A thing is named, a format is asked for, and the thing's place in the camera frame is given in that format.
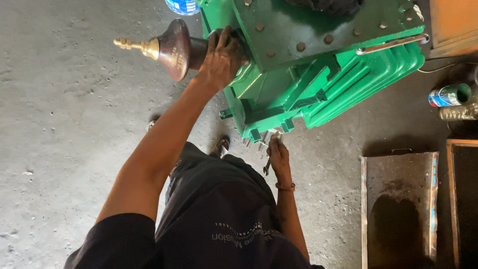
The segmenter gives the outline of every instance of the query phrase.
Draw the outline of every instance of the brass terminal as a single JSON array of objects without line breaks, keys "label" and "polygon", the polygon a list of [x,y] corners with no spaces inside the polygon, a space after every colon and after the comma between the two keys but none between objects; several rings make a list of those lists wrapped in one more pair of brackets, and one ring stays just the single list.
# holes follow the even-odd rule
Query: brass terminal
[{"label": "brass terminal", "polygon": [[159,56],[159,41],[157,37],[153,37],[147,42],[132,42],[131,39],[120,37],[113,40],[113,43],[122,49],[137,48],[143,52],[145,56],[151,57],[154,60]]}]

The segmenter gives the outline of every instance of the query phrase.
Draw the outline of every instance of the hand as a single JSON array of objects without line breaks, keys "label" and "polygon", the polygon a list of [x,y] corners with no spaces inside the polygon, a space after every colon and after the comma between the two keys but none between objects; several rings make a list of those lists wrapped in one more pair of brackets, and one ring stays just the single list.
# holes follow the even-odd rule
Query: hand
[{"label": "hand", "polygon": [[271,158],[271,166],[274,169],[277,181],[284,187],[292,186],[291,166],[289,165],[289,150],[286,146],[277,144],[275,134],[271,136],[267,154]]},{"label": "hand", "polygon": [[207,54],[197,77],[210,85],[212,94],[225,88],[235,77],[243,63],[243,53],[237,38],[230,38],[231,26],[221,33],[216,46],[216,35],[212,34],[207,45]]}]

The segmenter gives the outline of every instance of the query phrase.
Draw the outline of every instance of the bracelet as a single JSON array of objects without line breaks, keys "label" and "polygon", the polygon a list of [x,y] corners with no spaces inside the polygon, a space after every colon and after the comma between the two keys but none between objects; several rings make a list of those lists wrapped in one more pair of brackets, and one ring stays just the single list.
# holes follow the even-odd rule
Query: bracelet
[{"label": "bracelet", "polygon": [[279,190],[283,190],[283,191],[295,191],[295,183],[292,183],[292,186],[288,188],[288,187],[282,186],[281,184],[279,184],[277,182],[275,184],[275,187],[278,188]]}]

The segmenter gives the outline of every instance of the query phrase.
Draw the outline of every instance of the fingers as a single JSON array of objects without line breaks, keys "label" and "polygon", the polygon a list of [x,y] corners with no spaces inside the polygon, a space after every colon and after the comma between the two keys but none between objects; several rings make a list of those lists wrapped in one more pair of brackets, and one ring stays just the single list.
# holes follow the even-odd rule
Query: fingers
[{"label": "fingers", "polygon": [[283,159],[288,159],[289,158],[289,150],[287,149],[286,146],[284,146],[283,144],[279,145],[278,149],[279,149],[279,152],[281,153],[281,157]]},{"label": "fingers", "polygon": [[226,47],[229,51],[235,51],[239,48],[239,40],[237,38],[231,38],[231,42],[229,42],[228,46]]},{"label": "fingers", "polygon": [[226,42],[228,41],[231,31],[232,31],[232,28],[230,25],[226,26],[226,28],[222,30],[222,33],[221,33],[221,36],[219,37],[219,42],[217,43],[216,48],[223,48],[226,46]]},{"label": "fingers", "polygon": [[269,156],[280,156],[279,148],[277,147],[277,138],[275,134],[271,135],[271,140],[269,141],[269,148],[267,150],[270,150]]},{"label": "fingers", "polygon": [[213,32],[209,37],[209,43],[207,44],[207,54],[211,54],[216,50],[216,33]]}]

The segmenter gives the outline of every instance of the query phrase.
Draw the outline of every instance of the foot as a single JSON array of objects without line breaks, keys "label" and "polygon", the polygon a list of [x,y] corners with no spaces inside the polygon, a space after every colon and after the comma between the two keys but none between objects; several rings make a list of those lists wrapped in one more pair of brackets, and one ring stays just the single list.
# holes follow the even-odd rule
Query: foot
[{"label": "foot", "polygon": [[146,132],[149,132],[151,130],[151,127],[156,123],[156,121],[161,117],[159,114],[152,115],[150,118],[150,123],[148,123],[148,126],[146,126]]},{"label": "foot", "polygon": [[222,159],[224,155],[226,155],[229,151],[229,137],[223,136],[216,146],[213,148],[209,156],[213,156],[216,158]]}]

